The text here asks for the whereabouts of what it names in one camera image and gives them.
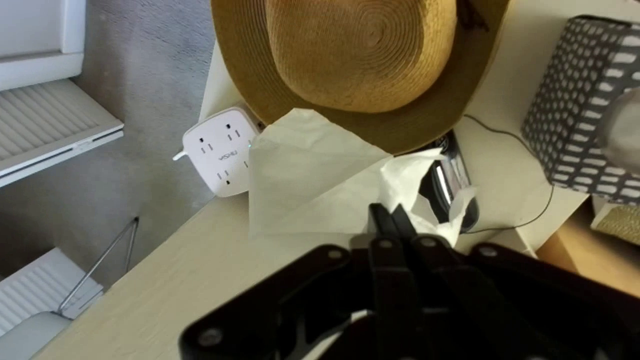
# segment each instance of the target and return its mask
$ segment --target floor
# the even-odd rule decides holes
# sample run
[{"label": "floor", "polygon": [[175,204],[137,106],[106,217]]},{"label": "floor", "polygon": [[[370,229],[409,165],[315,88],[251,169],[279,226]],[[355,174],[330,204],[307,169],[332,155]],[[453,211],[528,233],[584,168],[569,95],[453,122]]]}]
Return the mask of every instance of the floor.
[{"label": "floor", "polygon": [[[171,161],[200,111],[213,44],[208,6],[87,0],[76,82],[124,122],[125,136],[0,187],[0,275],[52,245],[87,268],[133,216],[140,260],[211,197],[187,159]],[[95,271],[101,284],[122,275],[124,248]]]}]

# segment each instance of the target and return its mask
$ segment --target desk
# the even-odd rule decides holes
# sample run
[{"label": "desk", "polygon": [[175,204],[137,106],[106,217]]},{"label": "desk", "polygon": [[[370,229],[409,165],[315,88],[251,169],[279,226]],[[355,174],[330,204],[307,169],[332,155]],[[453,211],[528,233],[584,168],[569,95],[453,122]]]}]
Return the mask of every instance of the desk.
[{"label": "desk", "polygon": [[[467,111],[491,125],[520,132],[561,22],[575,13],[640,19],[635,4],[512,0],[502,44]],[[240,101],[215,51],[203,97],[201,115]],[[487,134],[472,122],[461,120],[456,132],[478,185],[479,227],[512,226],[539,211],[547,184],[533,158],[512,140]],[[546,216],[517,233],[538,248],[584,197],[557,189]],[[245,211],[245,196],[211,200],[115,282],[40,358],[178,358],[178,335],[190,322],[293,256],[255,250],[247,242]]]}]

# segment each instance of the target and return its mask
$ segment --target white radiator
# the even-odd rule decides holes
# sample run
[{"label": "white radiator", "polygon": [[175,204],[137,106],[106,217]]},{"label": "white radiator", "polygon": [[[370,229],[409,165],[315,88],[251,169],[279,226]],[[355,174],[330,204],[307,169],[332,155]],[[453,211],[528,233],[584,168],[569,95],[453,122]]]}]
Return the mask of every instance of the white radiator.
[{"label": "white radiator", "polygon": [[122,136],[122,122],[68,80],[0,92],[0,185]]},{"label": "white radiator", "polygon": [[[0,335],[34,314],[55,312],[82,275],[83,269],[54,248],[4,278],[0,282]],[[73,291],[61,314],[77,317],[99,293],[101,286],[87,278]]]}]

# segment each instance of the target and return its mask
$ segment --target power strip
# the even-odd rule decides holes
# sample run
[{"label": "power strip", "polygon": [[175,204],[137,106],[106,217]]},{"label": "power strip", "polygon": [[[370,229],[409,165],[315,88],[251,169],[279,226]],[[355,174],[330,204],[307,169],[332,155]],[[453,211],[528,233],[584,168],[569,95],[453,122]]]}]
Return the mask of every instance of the power strip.
[{"label": "power strip", "polygon": [[229,197],[247,191],[247,154],[255,134],[242,108],[227,108],[183,132],[182,145],[205,185]]}]

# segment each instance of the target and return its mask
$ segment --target tissue paper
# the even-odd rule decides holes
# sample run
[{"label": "tissue paper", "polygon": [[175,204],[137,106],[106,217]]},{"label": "tissue paper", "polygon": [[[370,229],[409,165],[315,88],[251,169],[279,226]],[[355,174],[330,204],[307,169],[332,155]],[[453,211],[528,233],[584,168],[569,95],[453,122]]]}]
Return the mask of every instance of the tissue paper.
[{"label": "tissue paper", "polygon": [[267,125],[250,154],[250,237],[279,245],[349,245],[370,231],[372,202],[402,204],[418,231],[451,244],[472,189],[451,205],[451,221],[438,224],[419,182],[439,148],[394,158],[313,110],[292,110]]}]

